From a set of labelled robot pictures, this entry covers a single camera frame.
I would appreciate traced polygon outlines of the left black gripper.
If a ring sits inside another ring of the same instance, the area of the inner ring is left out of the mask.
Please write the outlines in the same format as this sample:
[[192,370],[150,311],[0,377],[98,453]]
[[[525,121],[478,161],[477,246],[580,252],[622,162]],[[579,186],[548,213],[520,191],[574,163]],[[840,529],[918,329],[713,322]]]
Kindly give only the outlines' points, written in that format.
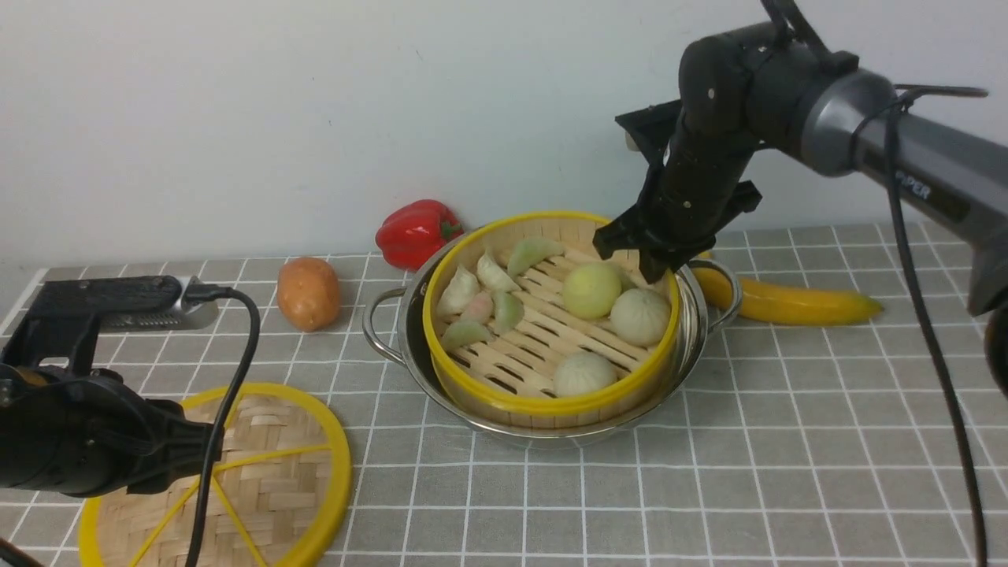
[[153,495],[222,456],[211,423],[192,422],[179,403],[141,398],[108,376],[4,374],[1,384],[4,488],[70,498]]

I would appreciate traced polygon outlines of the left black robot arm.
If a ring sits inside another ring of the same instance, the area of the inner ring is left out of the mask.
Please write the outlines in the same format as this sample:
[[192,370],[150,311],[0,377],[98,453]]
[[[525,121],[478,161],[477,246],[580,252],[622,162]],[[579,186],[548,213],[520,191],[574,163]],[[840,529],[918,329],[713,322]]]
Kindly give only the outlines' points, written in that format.
[[177,402],[138,395],[114,371],[2,366],[4,488],[70,498],[163,492],[222,456],[213,428]]

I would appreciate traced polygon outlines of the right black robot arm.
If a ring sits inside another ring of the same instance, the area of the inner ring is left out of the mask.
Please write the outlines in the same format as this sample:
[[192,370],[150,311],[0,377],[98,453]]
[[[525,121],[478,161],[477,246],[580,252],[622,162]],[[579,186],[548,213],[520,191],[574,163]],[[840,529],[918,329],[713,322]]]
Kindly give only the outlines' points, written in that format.
[[1007,150],[908,112],[922,96],[986,90],[896,85],[829,50],[795,2],[763,6],[767,22],[685,48],[677,100],[617,118],[649,168],[636,203],[595,231],[595,251],[638,251],[649,284],[681,268],[758,206],[742,176],[760,150],[825,177],[860,172],[973,249],[967,310],[989,317],[985,356],[1005,390]]

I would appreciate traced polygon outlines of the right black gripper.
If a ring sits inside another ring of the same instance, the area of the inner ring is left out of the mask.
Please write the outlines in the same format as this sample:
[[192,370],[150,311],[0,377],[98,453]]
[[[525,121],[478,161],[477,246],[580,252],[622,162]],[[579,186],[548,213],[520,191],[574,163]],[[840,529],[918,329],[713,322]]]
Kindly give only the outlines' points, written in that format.
[[595,229],[591,244],[603,261],[621,250],[639,251],[646,284],[710,250],[721,229],[761,200],[749,184],[736,194],[761,140],[745,127],[706,134],[687,119],[678,100],[615,118],[648,171],[636,202]]

